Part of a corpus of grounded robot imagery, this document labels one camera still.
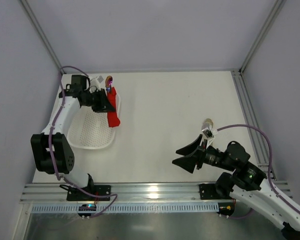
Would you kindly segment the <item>red paper napkin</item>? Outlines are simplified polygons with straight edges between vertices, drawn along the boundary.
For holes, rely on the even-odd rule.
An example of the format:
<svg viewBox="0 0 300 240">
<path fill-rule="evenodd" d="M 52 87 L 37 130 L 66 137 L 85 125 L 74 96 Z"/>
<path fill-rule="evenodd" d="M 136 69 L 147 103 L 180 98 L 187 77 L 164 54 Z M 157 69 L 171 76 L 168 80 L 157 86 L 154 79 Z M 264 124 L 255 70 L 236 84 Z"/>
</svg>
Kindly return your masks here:
<svg viewBox="0 0 300 240">
<path fill-rule="evenodd" d="M 112 87 L 111 90 L 107 92 L 107 99 L 109 100 L 111 106 L 113 107 L 113 110 L 107 113 L 107 121 L 108 121 L 109 128 L 115 128 L 121 124 L 121 121 L 117 113 L 116 97 L 117 97 L 116 89 Z"/>
</svg>

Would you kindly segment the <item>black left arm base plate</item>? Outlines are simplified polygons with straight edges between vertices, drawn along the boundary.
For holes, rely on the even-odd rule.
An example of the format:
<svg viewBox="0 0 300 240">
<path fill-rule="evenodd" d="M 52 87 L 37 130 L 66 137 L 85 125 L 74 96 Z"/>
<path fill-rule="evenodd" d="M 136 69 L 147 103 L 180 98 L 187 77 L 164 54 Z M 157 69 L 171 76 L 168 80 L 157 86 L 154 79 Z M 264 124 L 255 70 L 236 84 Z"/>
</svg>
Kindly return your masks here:
<svg viewBox="0 0 300 240">
<path fill-rule="evenodd" d="M 97 201 L 104 202 L 109 201 L 112 187 L 110 185 L 98 185 L 95 184 L 93 187 L 85 187 L 83 190 L 89 194 L 86 194 L 76 187 L 68 186 L 66 200 L 68 202 L 82 202 L 82 201 Z"/>
</svg>

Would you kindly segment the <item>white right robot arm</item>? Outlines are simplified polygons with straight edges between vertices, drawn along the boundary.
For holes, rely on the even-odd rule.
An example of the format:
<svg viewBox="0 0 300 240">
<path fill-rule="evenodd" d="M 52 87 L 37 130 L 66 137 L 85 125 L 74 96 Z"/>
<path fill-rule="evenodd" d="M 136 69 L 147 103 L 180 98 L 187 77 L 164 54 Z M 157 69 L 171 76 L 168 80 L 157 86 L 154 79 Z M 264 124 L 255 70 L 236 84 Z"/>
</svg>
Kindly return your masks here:
<svg viewBox="0 0 300 240">
<path fill-rule="evenodd" d="M 285 239 L 300 240 L 300 205 L 249 161 L 251 156 L 241 144 L 231 141 L 225 151 L 220 151 L 199 135 L 191 144 L 176 150 L 176 154 L 180 157 L 172 164 L 189 173 L 203 164 L 223 169 L 214 184 L 221 198 L 244 203 L 279 228 Z"/>
</svg>

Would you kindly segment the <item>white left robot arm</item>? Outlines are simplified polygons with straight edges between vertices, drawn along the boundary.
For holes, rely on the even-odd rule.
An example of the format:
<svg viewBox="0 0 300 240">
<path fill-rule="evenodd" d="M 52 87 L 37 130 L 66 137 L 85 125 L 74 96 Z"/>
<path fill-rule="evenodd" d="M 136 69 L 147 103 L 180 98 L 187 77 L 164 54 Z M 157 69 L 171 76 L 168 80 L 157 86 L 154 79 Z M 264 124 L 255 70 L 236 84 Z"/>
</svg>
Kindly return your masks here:
<svg viewBox="0 0 300 240">
<path fill-rule="evenodd" d="M 79 192 L 97 198 L 92 176 L 75 165 L 75 155 L 67 140 L 73 119 L 81 108 L 89 107 L 97 114 L 116 112 L 106 90 L 91 91 L 91 87 L 87 74 L 74 74 L 70 83 L 61 85 L 56 111 L 42 132 L 31 136 L 30 144 L 39 172 L 55 175 L 57 180 L 64 180 Z"/>
</svg>

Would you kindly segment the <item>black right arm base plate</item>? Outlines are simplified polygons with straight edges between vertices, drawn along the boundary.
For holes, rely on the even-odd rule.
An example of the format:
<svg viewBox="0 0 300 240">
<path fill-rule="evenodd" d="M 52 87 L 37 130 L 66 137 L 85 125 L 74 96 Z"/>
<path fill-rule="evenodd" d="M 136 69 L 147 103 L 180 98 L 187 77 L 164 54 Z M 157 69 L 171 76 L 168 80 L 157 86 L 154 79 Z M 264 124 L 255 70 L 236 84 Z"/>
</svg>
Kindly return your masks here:
<svg viewBox="0 0 300 240">
<path fill-rule="evenodd" d="M 233 183 L 202 183 L 198 186 L 201 200 L 230 200 Z"/>
</svg>

